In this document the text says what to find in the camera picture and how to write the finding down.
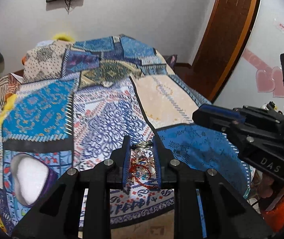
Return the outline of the right hand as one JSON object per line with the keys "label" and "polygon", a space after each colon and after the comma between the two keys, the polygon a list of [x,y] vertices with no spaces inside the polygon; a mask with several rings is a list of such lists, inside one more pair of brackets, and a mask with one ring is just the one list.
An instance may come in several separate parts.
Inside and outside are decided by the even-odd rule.
{"label": "right hand", "polygon": [[257,186],[257,194],[265,205],[276,205],[283,197],[283,185],[278,180],[262,174],[261,182]]}

